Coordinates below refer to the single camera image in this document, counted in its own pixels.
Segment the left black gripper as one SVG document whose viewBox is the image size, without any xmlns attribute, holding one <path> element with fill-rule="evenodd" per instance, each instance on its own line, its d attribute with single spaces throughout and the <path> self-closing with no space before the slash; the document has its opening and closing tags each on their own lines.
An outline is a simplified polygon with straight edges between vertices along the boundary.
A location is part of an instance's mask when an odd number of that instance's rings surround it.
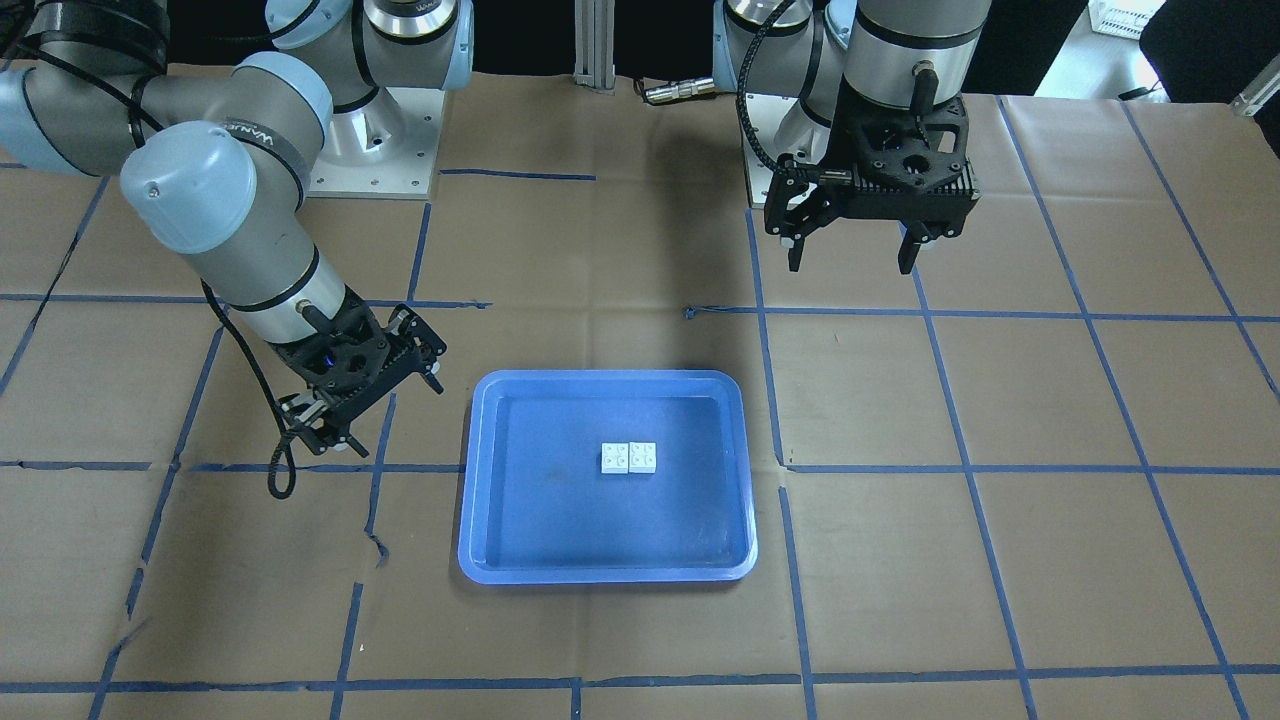
<svg viewBox="0 0 1280 720">
<path fill-rule="evenodd" d="M 901 222 L 897 268 L 910 275 L 925 245 L 963 232 L 980 197 L 966 155 L 969 129 L 959 96 L 916 117 L 841 86 L 826 167 L 849 172 L 852 181 L 826 188 L 829 210 L 849 219 Z M 785 232 L 792 273 L 801 268 L 806 236 L 801 227 Z"/>
</svg>

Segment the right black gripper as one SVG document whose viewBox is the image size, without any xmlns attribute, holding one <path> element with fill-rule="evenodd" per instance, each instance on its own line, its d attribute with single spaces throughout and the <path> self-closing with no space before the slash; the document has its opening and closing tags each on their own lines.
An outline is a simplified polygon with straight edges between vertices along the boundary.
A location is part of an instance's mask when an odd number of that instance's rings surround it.
<svg viewBox="0 0 1280 720">
<path fill-rule="evenodd" d="M 384 368 L 392 350 L 385 325 L 352 290 L 333 315 L 302 299 L 296 313 L 314 333 L 303 340 L 274 345 L 285 365 L 307 386 L 300 395 L 279 400 L 280 415 L 291 430 L 338 430 L 335 451 L 369 457 L 367 448 L 349 432 L 349 424 L 394 388 Z M 445 392 L 438 365 L 420 372 L 435 395 Z"/>
</svg>

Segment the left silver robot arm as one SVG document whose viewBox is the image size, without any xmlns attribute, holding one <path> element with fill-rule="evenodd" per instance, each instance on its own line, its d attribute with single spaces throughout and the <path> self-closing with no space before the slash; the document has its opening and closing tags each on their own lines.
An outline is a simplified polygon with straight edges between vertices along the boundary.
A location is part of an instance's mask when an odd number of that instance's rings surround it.
<svg viewBox="0 0 1280 720">
<path fill-rule="evenodd" d="M 799 270 L 841 219 L 897 222 L 897 265 L 963 232 L 980 197 L 961 90 L 987 1 L 718 1 L 717 90 L 735 96 L 748 187 Z"/>
</svg>

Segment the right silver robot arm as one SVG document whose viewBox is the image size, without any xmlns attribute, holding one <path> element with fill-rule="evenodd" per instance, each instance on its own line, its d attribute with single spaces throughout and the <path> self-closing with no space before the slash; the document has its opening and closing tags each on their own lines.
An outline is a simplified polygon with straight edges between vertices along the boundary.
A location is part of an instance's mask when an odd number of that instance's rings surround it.
<svg viewBox="0 0 1280 720">
<path fill-rule="evenodd" d="M 275 406 L 312 454 L 410 375 L 439 389 L 444 342 L 398 306 L 387 324 L 296 213 L 342 117 L 472 68 L 468 1 L 269 1 L 266 31 L 221 78 L 168 73 L 163 1 L 36 1 L 3 73 L 3 146 L 31 169 L 115 176 L 160 243 L 303 382 Z"/>
</svg>

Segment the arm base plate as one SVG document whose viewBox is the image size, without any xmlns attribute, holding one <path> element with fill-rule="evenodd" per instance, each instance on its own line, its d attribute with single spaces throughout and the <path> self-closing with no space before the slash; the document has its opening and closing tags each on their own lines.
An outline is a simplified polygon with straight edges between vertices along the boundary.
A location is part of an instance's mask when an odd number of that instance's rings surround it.
<svg viewBox="0 0 1280 720">
<path fill-rule="evenodd" d="M 797 97 L 749 94 L 746 106 L 756 141 L 771 159 L 790 152 L 799 161 L 817 164 L 826 155 L 829 127 L 812 119 Z M 772 172 L 746 140 L 742 141 L 742 156 L 750 208 L 762 210 Z"/>
<path fill-rule="evenodd" d="M 447 99 L 435 88 L 381 88 L 335 114 L 307 196 L 429 200 Z"/>
</svg>

